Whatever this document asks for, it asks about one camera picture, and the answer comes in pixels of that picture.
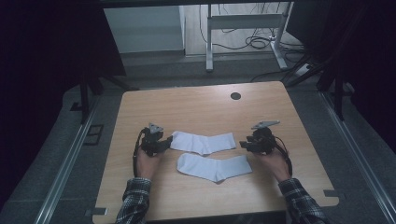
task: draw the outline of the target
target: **human hand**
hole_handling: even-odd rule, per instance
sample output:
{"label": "human hand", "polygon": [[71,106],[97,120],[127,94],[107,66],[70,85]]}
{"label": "human hand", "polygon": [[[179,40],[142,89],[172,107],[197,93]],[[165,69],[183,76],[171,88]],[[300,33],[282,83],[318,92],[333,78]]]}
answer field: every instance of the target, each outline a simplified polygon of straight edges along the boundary
{"label": "human hand", "polygon": [[268,155],[262,155],[261,153],[253,154],[263,167],[271,171],[278,183],[291,178],[289,167],[282,154],[277,149],[274,149],[274,151]]}
{"label": "human hand", "polygon": [[163,153],[157,153],[155,156],[150,157],[142,148],[139,148],[136,162],[137,176],[152,179],[163,157]]}

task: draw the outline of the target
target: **white wall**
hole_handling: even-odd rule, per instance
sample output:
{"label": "white wall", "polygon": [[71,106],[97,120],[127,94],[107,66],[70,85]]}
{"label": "white wall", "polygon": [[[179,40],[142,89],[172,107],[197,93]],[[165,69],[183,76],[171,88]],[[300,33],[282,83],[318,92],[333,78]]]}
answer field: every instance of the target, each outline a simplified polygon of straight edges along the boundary
{"label": "white wall", "polygon": [[120,53],[183,50],[183,7],[106,8]]}

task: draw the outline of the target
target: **plaid shirt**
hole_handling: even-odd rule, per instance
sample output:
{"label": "plaid shirt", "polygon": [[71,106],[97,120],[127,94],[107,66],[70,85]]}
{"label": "plaid shirt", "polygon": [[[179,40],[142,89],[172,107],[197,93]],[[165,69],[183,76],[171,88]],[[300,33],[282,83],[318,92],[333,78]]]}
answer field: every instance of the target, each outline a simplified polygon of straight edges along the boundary
{"label": "plaid shirt", "polygon": [[298,179],[292,178],[279,183],[286,199],[288,211],[294,223],[329,223],[320,206],[309,196]]}
{"label": "plaid shirt", "polygon": [[[117,224],[145,224],[145,214],[149,210],[149,179],[136,177],[128,180],[123,194],[123,204],[117,215]],[[327,224],[326,216],[320,206],[305,191],[298,179],[289,179],[279,183],[285,196],[288,210],[294,223]]]}
{"label": "plaid shirt", "polygon": [[122,196],[123,204],[117,215],[117,224],[145,224],[145,214],[149,210],[149,190],[151,181],[135,177],[128,180]]}

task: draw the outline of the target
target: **round hole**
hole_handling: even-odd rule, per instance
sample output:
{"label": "round hole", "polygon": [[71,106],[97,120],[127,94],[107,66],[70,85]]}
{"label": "round hole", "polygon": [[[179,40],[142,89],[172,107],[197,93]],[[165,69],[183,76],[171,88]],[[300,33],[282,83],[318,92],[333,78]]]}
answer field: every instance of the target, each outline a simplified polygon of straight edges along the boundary
{"label": "round hole", "polygon": [[241,94],[239,94],[239,92],[233,92],[233,93],[231,93],[231,98],[233,100],[239,100],[239,99],[241,99]]}

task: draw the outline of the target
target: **tabletop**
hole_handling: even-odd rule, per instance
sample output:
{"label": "tabletop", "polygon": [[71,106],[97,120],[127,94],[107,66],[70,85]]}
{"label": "tabletop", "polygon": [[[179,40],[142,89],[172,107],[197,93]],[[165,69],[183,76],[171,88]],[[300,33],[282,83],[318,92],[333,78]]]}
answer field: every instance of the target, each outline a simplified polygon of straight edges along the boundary
{"label": "tabletop", "polygon": [[[231,98],[233,92],[241,95]],[[163,139],[174,131],[213,136],[233,133],[236,148],[216,152],[212,159],[246,155],[252,173],[214,183],[177,170],[182,151],[167,149],[153,177],[147,220],[211,217],[286,209],[276,180],[254,156],[239,146],[259,121],[280,120],[270,127],[290,152],[293,176],[321,206],[338,204],[326,197],[333,190],[304,125],[281,82],[186,87],[125,92],[118,114],[96,207],[107,208],[94,223],[114,223],[122,194],[133,177],[133,151],[139,132],[150,122],[164,128]]]}

